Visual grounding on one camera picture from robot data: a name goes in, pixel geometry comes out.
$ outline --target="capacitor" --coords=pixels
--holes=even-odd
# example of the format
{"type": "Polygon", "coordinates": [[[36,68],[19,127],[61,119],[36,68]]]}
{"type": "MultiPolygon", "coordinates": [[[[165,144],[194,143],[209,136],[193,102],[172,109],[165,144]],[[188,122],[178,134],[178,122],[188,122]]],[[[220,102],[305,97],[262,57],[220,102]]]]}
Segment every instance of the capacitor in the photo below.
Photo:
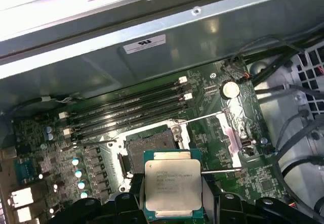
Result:
{"type": "Polygon", "coordinates": [[[75,171],[74,175],[78,178],[80,178],[85,173],[84,169],[78,169],[75,171]]]}
{"type": "Polygon", "coordinates": [[[46,150],[47,145],[46,145],[46,144],[41,144],[41,145],[40,145],[40,148],[41,148],[42,150],[46,150]]]}
{"type": "Polygon", "coordinates": [[[44,178],[46,178],[46,177],[48,177],[48,176],[50,176],[51,175],[51,173],[50,172],[42,172],[42,173],[40,173],[39,175],[38,175],[38,178],[40,179],[40,180],[42,180],[42,179],[44,179],[44,178]]]}
{"type": "Polygon", "coordinates": [[[52,129],[50,126],[46,126],[46,127],[45,127],[45,132],[46,132],[47,134],[51,133],[52,130],[53,130],[53,129],[52,129]]]}
{"type": "Polygon", "coordinates": [[[86,180],[82,180],[81,182],[79,182],[77,184],[77,187],[80,189],[80,190],[83,190],[85,187],[86,187],[86,184],[87,184],[87,181],[86,180]]]}
{"type": "Polygon", "coordinates": [[[77,166],[80,163],[81,159],[79,157],[75,157],[72,159],[72,165],[77,166]]]}
{"type": "Polygon", "coordinates": [[[239,95],[239,92],[239,86],[234,81],[227,81],[223,83],[220,88],[220,95],[226,100],[236,98],[239,95]]]}
{"type": "Polygon", "coordinates": [[[87,193],[87,191],[83,191],[83,192],[80,194],[80,197],[81,197],[81,199],[87,198],[87,197],[88,197],[88,193],[87,193]]]}
{"type": "Polygon", "coordinates": [[[52,133],[47,134],[47,140],[49,141],[54,140],[54,135],[52,133]]]}

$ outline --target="screw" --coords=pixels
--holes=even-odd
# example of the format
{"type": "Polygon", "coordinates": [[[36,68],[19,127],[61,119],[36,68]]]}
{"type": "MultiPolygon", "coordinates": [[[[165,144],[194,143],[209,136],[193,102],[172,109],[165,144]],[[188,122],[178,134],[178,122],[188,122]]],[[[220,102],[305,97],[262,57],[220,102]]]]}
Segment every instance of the screw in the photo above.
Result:
{"type": "Polygon", "coordinates": [[[302,100],[302,97],[300,95],[297,95],[294,97],[294,99],[295,99],[295,101],[300,101],[300,100],[302,100]]]}
{"type": "Polygon", "coordinates": [[[261,144],[265,145],[268,143],[268,139],[266,137],[262,137],[260,142],[261,142],[261,144]]]}
{"type": "Polygon", "coordinates": [[[213,72],[211,75],[210,75],[211,79],[215,79],[216,78],[216,73],[213,72]]]}
{"type": "Polygon", "coordinates": [[[262,200],[262,201],[263,201],[263,203],[265,203],[266,205],[272,205],[272,204],[273,204],[272,200],[264,199],[264,200],[262,200]]]}
{"type": "Polygon", "coordinates": [[[232,194],[226,194],[225,197],[227,199],[234,199],[234,196],[232,194]]]}
{"type": "Polygon", "coordinates": [[[197,15],[199,15],[201,13],[201,8],[200,7],[194,7],[191,12],[192,12],[193,15],[197,16],[197,15]]]}
{"type": "Polygon", "coordinates": [[[180,129],[179,129],[179,127],[173,127],[172,129],[171,129],[171,131],[172,131],[172,133],[173,134],[178,134],[178,133],[180,133],[180,129]]]}

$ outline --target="metal rod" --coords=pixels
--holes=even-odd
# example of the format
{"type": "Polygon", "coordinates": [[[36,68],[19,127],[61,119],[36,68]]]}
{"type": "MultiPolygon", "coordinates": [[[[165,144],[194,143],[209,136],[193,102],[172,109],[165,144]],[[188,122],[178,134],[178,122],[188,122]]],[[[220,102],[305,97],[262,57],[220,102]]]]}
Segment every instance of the metal rod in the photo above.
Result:
{"type": "Polygon", "coordinates": [[[201,174],[209,174],[209,173],[223,173],[223,172],[236,172],[241,171],[241,167],[233,167],[229,169],[218,169],[218,170],[208,170],[208,171],[201,171],[201,174]]]}
{"type": "Polygon", "coordinates": [[[205,116],[202,116],[202,117],[198,117],[198,118],[195,118],[195,119],[191,119],[191,120],[187,120],[187,121],[181,122],[178,125],[187,124],[187,123],[190,123],[190,122],[193,122],[193,121],[196,121],[196,120],[200,120],[200,119],[205,119],[205,118],[208,118],[208,117],[211,117],[211,116],[214,116],[214,115],[217,115],[217,114],[221,114],[221,113],[222,113],[222,111],[216,112],[216,113],[212,113],[212,114],[208,114],[208,115],[205,115],[205,116]]]}

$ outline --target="black dimm slot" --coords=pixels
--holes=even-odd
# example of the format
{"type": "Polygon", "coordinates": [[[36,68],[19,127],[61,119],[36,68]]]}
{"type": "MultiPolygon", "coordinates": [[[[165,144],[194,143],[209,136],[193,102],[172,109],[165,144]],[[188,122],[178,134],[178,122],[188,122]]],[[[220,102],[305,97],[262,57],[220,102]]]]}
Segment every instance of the black dimm slot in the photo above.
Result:
{"type": "Polygon", "coordinates": [[[179,96],[182,92],[183,92],[183,90],[181,90],[181,88],[179,88],[178,90],[170,91],[170,92],[167,92],[165,94],[159,94],[159,95],[157,95],[155,97],[152,97],[152,98],[139,100],[139,101],[132,102],[132,103],[129,103],[129,104],[126,104],[126,105],[115,107],[113,109],[108,108],[107,110],[100,111],[100,113],[98,113],[98,114],[87,115],[85,117],[78,118],[78,119],[74,120],[73,122],[75,122],[75,123],[83,123],[84,121],[100,119],[101,117],[105,117],[105,116],[108,116],[108,115],[113,114],[113,113],[118,113],[118,111],[120,111],[120,110],[125,111],[127,109],[139,107],[139,106],[141,106],[143,104],[148,104],[148,103],[152,103],[154,101],[160,101],[160,100],[163,100],[163,99],[168,99],[170,97],[176,97],[176,96],[179,96]]]}
{"type": "Polygon", "coordinates": [[[91,107],[88,107],[88,108],[85,108],[85,109],[82,109],[82,110],[78,110],[75,113],[77,113],[77,114],[87,113],[88,111],[98,110],[101,107],[107,107],[107,106],[111,106],[111,105],[116,104],[116,103],[121,103],[121,102],[123,102],[125,100],[131,100],[131,99],[136,99],[136,98],[139,98],[139,97],[142,97],[142,96],[147,96],[149,94],[155,94],[155,93],[167,90],[167,89],[172,89],[173,87],[177,87],[177,86],[179,86],[179,83],[177,81],[176,82],[170,82],[170,83],[160,85],[160,86],[156,86],[156,87],[153,87],[151,89],[148,89],[148,90],[136,93],[136,94],[130,94],[130,95],[124,96],[124,97],[122,97],[120,99],[111,100],[111,101],[109,101],[107,103],[103,103],[103,104],[91,106],[91,107]]]}
{"type": "Polygon", "coordinates": [[[161,103],[157,103],[157,102],[153,102],[154,105],[151,105],[150,107],[145,107],[145,108],[140,108],[138,110],[134,110],[131,112],[126,112],[120,115],[117,115],[115,117],[111,117],[108,119],[104,119],[104,120],[100,120],[98,122],[86,125],[86,126],[82,126],[79,129],[75,129],[76,131],[84,131],[84,130],[88,130],[94,127],[99,127],[99,126],[104,126],[105,124],[109,124],[109,123],[113,123],[115,121],[119,121],[119,120],[125,120],[127,118],[130,117],[135,117],[136,115],[140,115],[142,112],[149,112],[150,110],[156,110],[157,107],[167,107],[167,106],[171,106],[177,103],[180,103],[181,101],[179,100],[179,98],[175,98],[175,99],[170,99],[168,101],[163,101],[161,103]]]}
{"type": "Polygon", "coordinates": [[[131,124],[145,122],[148,119],[151,119],[151,118],[154,118],[154,117],[160,117],[160,116],[168,115],[168,114],[172,114],[172,113],[176,113],[176,112],[179,112],[179,111],[184,110],[184,109],[188,109],[188,106],[186,104],[184,104],[183,106],[171,109],[171,110],[167,110],[167,111],[158,113],[158,114],[146,115],[146,116],[143,116],[143,117],[140,117],[140,118],[136,118],[135,120],[130,120],[127,123],[123,123],[123,124],[120,124],[120,125],[114,125],[114,126],[111,126],[111,127],[100,129],[98,131],[95,131],[95,132],[92,132],[92,133],[89,133],[89,134],[78,135],[77,138],[81,138],[81,139],[78,139],[78,140],[82,140],[82,139],[85,139],[85,138],[92,138],[92,137],[100,136],[100,135],[108,133],[108,132],[110,132],[112,130],[122,129],[122,128],[125,128],[125,127],[127,127],[127,126],[129,126],[131,124]]]}

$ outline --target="integrated circuit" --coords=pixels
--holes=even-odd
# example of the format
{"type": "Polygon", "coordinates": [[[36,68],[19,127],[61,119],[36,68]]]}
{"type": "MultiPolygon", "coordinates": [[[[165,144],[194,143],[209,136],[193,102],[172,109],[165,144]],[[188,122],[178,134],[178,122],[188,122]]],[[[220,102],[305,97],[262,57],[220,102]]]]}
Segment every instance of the integrated circuit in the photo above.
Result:
{"type": "Polygon", "coordinates": [[[133,173],[144,173],[143,152],[147,150],[175,149],[176,144],[170,129],[125,143],[133,173]]]}
{"type": "Polygon", "coordinates": [[[265,180],[261,182],[261,187],[263,191],[269,191],[273,188],[273,184],[271,180],[265,180]]]}

